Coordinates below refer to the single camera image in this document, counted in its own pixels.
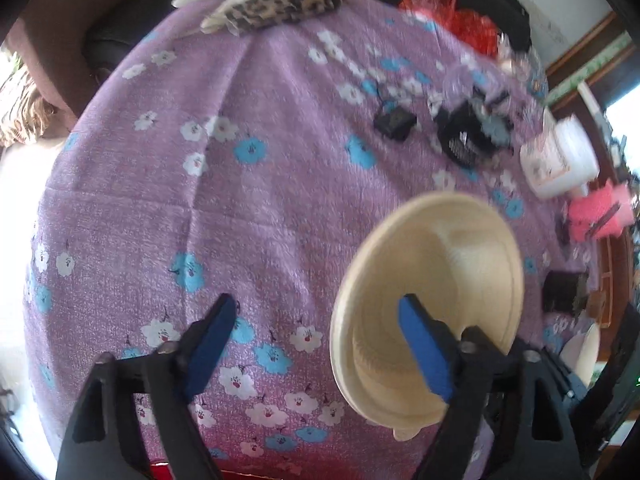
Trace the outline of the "cream patterned bowl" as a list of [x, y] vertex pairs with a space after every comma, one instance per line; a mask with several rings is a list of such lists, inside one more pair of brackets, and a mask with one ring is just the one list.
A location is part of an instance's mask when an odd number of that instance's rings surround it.
[[510, 226], [478, 197], [431, 192], [387, 216], [360, 245], [334, 302], [333, 375], [349, 406], [395, 440], [442, 420], [446, 401], [431, 392], [402, 336], [399, 300], [461, 336], [479, 327], [508, 353], [524, 302], [523, 261]]

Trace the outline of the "red scalloped plate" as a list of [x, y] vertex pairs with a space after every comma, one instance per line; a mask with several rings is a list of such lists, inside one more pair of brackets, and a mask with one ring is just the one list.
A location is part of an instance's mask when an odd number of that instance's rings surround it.
[[259, 474], [221, 470], [215, 464], [174, 467], [169, 462], [153, 462], [150, 474], [160, 480], [272, 480]]

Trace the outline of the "large white foam bowl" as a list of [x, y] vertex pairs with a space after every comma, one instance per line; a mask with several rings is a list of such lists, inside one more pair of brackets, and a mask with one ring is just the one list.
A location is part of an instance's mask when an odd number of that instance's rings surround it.
[[593, 323], [583, 334], [567, 341], [560, 359], [588, 387], [591, 382], [600, 351], [600, 326]]

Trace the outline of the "white plastic jar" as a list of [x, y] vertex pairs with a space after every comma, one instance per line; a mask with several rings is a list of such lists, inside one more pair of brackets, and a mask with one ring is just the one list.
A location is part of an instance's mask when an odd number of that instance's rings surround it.
[[572, 192], [600, 174], [590, 137], [575, 115], [523, 144], [520, 164], [528, 186], [540, 200]]

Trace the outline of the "purple floral tablecloth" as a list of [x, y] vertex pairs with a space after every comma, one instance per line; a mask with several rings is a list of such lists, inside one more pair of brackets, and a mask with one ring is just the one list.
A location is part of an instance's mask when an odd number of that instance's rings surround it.
[[[329, 357], [333, 301], [361, 241], [428, 191], [478, 196], [523, 255], [518, 333], [560, 344], [544, 319], [552, 269], [598, 275], [597, 248], [563, 248], [564, 200], [538, 200], [515, 154], [464, 170], [432, 115], [446, 68], [484, 58], [448, 30], [378, 0], [235, 36], [198, 31], [209, 3], [165, 18], [87, 106], [56, 159], [32, 237], [29, 375], [58, 450], [93, 360], [177, 339], [228, 292], [239, 322], [194, 415], [226, 469], [283, 479], [407, 479], [433, 437], [408, 442], [351, 410]], [[542, 108], [506, 76], [516, 143]], [[384, 105], [418, 122], [404, 143]]]

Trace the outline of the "black cylindrical motor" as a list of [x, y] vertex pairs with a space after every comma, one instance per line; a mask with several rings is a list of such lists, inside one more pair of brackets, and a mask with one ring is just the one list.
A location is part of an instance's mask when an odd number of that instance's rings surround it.
[[480, 100], [466, 100], [455, 110], [442, 107], [436, 117], [442, 152], [464, 169], [476, 169], [499, 152], [513, 152], [514, 123]]

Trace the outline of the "black power adapter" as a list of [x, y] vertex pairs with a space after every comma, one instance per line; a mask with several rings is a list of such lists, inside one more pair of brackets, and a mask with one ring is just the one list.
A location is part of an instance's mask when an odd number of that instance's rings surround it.
[[418, 118], [410, 110], [384, 104], [374, 115], [373, 127], [384, 138], [404, 143], [417, 122]]

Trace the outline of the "red plastic bag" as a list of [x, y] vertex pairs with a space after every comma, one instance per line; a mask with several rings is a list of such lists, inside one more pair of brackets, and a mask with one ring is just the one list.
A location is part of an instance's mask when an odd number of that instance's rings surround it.
[[498, 55], [498, 26], [484, 14], [459, 8], [458, 0], [400, 0], [398, 9], [434, 22], [488, 58]]

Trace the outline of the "leopard print cloth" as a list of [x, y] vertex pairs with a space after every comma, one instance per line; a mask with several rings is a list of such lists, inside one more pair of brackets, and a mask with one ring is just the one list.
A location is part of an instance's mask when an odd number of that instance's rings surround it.
[[296, 24], [307, 18], [336, 11], [344, 0], [247, 0], [224, 14], [224, 26], [235, 36]]

